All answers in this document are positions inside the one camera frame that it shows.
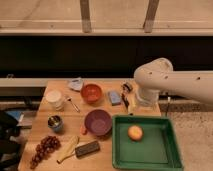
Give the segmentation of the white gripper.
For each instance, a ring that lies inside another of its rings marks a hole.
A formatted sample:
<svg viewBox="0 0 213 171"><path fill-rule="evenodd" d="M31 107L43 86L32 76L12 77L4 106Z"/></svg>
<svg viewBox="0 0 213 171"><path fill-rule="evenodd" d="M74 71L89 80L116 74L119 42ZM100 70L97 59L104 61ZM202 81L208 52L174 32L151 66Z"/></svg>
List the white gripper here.
<svg viewBox="0 0 213 171"><path fill-rule="evenodd" d="M136 91L136 99L137 102L145 107L151 107L154 106L159 99L159 91L158 90L153 90L153 89L148 89L148 88L139 88ZM129 102L128 105L128 113L133 114L137 105L135 101L135 95L128 95L127 100Z"/></svg>

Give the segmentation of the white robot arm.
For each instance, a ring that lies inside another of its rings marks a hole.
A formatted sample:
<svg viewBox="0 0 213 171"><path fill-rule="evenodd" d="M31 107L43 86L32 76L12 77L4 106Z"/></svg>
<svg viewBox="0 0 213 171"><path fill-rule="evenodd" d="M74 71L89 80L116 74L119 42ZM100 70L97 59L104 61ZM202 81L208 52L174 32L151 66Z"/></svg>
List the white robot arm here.
<svg viewBox="0 0 213 171"><path fill-rule="evenodd" d="M213 110L213 71L174 71L170 60L158 58L134 71L137 88L127 111L153 107L161 91L200 102Z"/></svg>

